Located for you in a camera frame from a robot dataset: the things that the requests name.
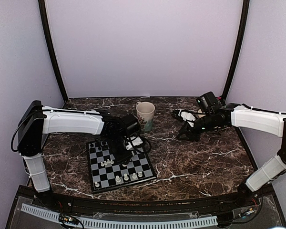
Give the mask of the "black grey chessboard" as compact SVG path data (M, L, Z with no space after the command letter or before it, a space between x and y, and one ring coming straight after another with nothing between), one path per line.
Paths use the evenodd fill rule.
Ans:
M117 164L106 142L89 142L86 144L86 150L93 194L156 179L156 173L147 154L134 151L130 162L123 165ZM142 177L138 177L139 172L143 173ZM137 174L137 179L132 178L133 173ZM124 180L124 174L128 175L128 181ZM121 177L121 183L116 183L116 176ZM96 187L94 182L98 182L100 186Z

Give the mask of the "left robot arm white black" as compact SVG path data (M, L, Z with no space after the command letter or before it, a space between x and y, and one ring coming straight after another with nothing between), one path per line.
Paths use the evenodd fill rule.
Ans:
M34 100L19 121L12 137L18 140L18 145L11 146L11 149L22 156L40 202L47 208L54 208L58 198L51 193L43 158L46 144L53 135L92 135L98 140L111 142L118 153L127 156L127 146L132 144L131 137L139 131L138 119L133 114L114 116L100 109L59 109Z

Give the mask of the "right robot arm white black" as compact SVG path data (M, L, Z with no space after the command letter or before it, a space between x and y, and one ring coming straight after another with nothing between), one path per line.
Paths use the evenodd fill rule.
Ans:
M184 123L178 138L199 141L200 135L221 127L233 126L245 133L259 168L253 172L234 195L234 203L244 207L252 192L274 181L286 172L286 112L267 111L245 104L227 104L198 117L188 110L173 110L172 116Z

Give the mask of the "cream floral mug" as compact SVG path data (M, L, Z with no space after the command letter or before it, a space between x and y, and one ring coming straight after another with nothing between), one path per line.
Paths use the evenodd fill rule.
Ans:
M155 112L154 104L150 102L137 102L136 113L142 131L144 132L151 131L153 127L154 112Z

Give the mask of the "black front rail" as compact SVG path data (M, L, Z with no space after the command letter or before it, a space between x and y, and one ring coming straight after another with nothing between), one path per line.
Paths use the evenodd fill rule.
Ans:
M165 195L156 195L143 188L142 192L129 187L93 195L78 190L68 189L57 184L53 192L54 202L51 208L66 213L92 214L97 211L105 213L128 214L164 214L198 211L199 213L229 214L240 206L236 204L236 193L214 197L180 198L171 200Z

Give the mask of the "right black frame post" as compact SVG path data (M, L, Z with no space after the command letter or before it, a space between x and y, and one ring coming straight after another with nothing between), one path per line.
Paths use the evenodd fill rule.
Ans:
M225 86L223 89L222 93L222 99L224 101L227 100L229 91L232 86L233 78L235 75L237 63L239 60L239 55L241 52L242 44L243 44L243 39L244 39L244 34L245 34L245 28L246 28L246 23L247 23L247 17L248 17L248 12L249 12L249 6L250 6L250 0L243 0L243 5L242 5L242 10L241 10L241 17L240 17L240 23L239 23L239 28L238 28L238 33L237 33L237 38L235 42L235 48L230 64L230 68L228 71L227 79L225 82Z

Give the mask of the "black frame post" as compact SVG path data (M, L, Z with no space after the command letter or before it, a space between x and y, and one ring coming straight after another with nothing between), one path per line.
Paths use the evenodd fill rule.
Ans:
M244 39L244 34L245 34L245 28L246 28L246 23L247 23L247 17L248 17L248 12L249 12L249 6L250 6L250 0L243 0L243 5L242 5L242 10L241 10L241 17L240 17L240 23L239 23L239 28L238 28L238 33L237 33L237 38L235 42L235 48L230 64L230 68L228 71L227 79L225 82L225 86L223 89L222 93L222 99L224 101L227 100L229 91L232 86L233 78L235 75L237 63L239 60L239 55L241 52L242 44L243 44L243 39Z
M66 91L66 88L65 88L64 83L63 83L63 79L61 76L61 72L60 72L57 57L56 57L56 53L55 53L54 46L53 46L53 41L52 41L51 31L50 31L50 25L49 25L47 10L46 10L46 1L45 0L38 0L38 5L39 5L39 11L40 11L40 18L41 18L43 33L44 33L44 37L45 37L50 61L52 64L54 76L55 76L58 88L60 90L60 94L62 96L62 99L64 102L67 102L69 98L68 98L67 91Z

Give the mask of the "left black frame post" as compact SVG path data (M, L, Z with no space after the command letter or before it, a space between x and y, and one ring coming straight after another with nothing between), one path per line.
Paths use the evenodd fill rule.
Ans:
M67 91L66 91L66 88L65 88L64 83L63 83L63 79L61 76L61 72L60 72L57 57L56 57L56 53L55 53L54 46L53 46L53 41L52 41L51 31L50 31L50 25L49 25L47 10L46 10L46 1L45 0L38 0L38 5L39 5L39 11L40 11L40 18L41 18L43 33L44 33L44 37L45 37L50 61L52 64L54 76L55 76L58 88L60 90L60 94L62 96L62 99L64 102L67 102L69 98L68 98Z

